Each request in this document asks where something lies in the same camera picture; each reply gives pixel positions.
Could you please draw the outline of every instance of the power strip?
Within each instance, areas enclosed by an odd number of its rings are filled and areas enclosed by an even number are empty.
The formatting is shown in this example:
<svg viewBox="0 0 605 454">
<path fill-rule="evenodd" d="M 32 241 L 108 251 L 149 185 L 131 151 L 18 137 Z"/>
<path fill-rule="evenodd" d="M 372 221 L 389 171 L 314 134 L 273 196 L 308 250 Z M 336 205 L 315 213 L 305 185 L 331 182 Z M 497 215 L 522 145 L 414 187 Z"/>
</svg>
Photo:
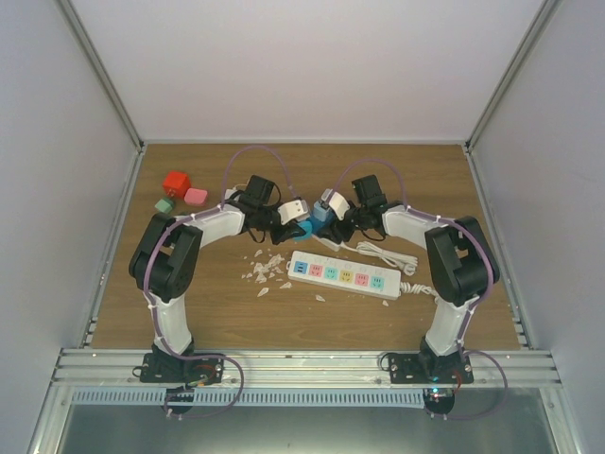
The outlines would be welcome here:
<svg viewBox="0 0 605 454">
<path fill-rule="evenodd" d="M 294 251 L 287 276 L 293 281 L 362 293 L 387 300 L 401 294 L 401 272 L 363 263 Z"/>
</svg>

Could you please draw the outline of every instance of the green block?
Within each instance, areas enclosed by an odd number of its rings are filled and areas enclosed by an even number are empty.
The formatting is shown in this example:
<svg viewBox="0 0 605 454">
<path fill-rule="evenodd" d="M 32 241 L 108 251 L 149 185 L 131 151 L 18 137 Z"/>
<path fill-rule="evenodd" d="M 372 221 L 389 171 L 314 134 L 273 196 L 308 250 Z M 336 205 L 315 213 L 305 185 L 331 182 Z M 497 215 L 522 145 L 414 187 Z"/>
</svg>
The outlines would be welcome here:
<svg viewBox="0 0 605 454">
<path fill-rule="evenodd" d="M 155 209 L 161 211 L 162 213 L 168 214 L 174 209 L 175 206 L 176 204 L 174 201 L 168 197 L 164 197 L 155 204 Z"/>
</svg>

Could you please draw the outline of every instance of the red outlet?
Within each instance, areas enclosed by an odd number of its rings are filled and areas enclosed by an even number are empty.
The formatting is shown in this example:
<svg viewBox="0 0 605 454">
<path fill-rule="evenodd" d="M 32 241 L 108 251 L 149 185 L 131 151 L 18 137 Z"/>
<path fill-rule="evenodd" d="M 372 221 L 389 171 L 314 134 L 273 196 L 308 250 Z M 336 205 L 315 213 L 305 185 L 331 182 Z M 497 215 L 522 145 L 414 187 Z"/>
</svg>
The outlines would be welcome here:
<svg viewBox="0 0 605 454">
<path fill-rule="evenodd" d="M 368 274 L 358 273 L 358 274 L 355 275 L 355 283 L 358 286 L 367 287 L 368 286 L 368 282 L 370 282 L 370 276 Z"/>
<path fill-rule="evenodd" d="M 309 274 L 315 277 L 321 277 L 321 272 L 323 271 L 322 265 L 311 265 L 311 269 L 309 270 Z"/>
</svg>

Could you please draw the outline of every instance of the brown wood surface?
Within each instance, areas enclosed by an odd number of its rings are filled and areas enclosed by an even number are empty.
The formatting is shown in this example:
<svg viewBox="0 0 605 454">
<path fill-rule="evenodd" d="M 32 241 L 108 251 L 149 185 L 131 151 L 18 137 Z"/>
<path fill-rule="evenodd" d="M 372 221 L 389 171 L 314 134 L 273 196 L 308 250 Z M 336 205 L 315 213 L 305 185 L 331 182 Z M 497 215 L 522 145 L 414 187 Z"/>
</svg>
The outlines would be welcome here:
<svg viewBox="0 0 605 454">
<path fill-rule="evenodd" d="M 401 170 L 412 206 L 448 217 L 472 215 L 483 219 L 460 147 L 280 145 L 275 148 L 284 157 L 296 190 L 309 203 L 315 201 L 324 188 L 332 187 L 348 164 L 361 158 L 376 157 L 392 162 Z M 207 207 L 215 206 L 225 167 L 239 149 L 241 146 L 238 145 L 148 147 L 113 261 L 93 347 L 150 347 L 153 330 L 147 304 L 128 275 L 128 264 L 155 212 L 154 204 L 164 194 L 162 181 L 169 170 L 184 171 L 189 174 L 194 187 L 210 192 Z M 245 183 L 252 173 L 275 181 L 285 198 L 289 199 L 280 166 L 271 155 L 260 150 L 240 156 L 229 175 L 229 186 Z M 397 180 L 388 169 L 377 164 L 354 169 L 345 179 L 341 192 L 353 198 L 350 181 L 371 173 L 378 176 L 390 200 L 400 199 Z M 191 208 L 181 201 L 173 213 L 183 211 L 191 211 Z M 354 246 L 363 239 L 361 235 L 355 235 L 350 245 Z M 398 238 L 388 238 L 380 246 L 417 255 L 420 258 L 418 272 L 408 280 L 431 284 L 423 250 Z M 254 253 L 258 249 L 263 253 L 255 259 Z M 186 294 L 187 319 L 196 346 L 246 349 L 418 348 L 420 338 L 426 333 L 435 313 L 435 304 L 429 296 L 403 295 L 397 301 L 389 301 L 389 306 L 383 306 L 382 299 L 300 282 L 293 282 L 290 289 L 279 289 L 283 283 L 275 281 L 279 275 L 262 285 L 242 279 L 242 274 L 252 270 L 252 261 L 267 263 L 270 253 L 288 257 L 297 249 L 383 265 L 376 258 L 353 252 L 332 253 L 312 239 L 301 243 L 288 241 L 279 246 L 271 245 L 270 241 L 255 244 L 248 235 L 220 240 L 200 251 L 196 276 Z M 269 292 L 257 298 L 262 287 L 269 287 Z M 326 301 L 316 301 L 317 294 Z M 466 340 L 467 345 L 473 348 L 519 347 L 508 299 L 501 284 L 477 310 Z"/>
</svg>

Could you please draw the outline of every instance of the white backdrop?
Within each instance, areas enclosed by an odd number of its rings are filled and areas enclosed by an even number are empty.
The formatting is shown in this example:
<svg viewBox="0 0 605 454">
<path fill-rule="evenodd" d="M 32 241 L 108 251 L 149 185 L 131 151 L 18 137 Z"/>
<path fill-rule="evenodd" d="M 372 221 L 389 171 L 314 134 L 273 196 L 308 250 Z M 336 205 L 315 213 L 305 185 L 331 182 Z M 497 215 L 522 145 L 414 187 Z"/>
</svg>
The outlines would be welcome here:
<svg viewBox="0 0 605 454">
<path fill-rule="evenodd" d="M 605 4 L 562 2 L 478 141 L 535 346 L 605 446 Z"/>
<path fill-rule="evenodd" d="M 460 142 L 541 0 L 74 0 L 146 140 Z"/>
<path fill-rule="evenodd" d="M 135 150 L 54 2 L 3 2 L 0 42 L 0 451 L 19 453 L 78 346 Z"/>
</svg>

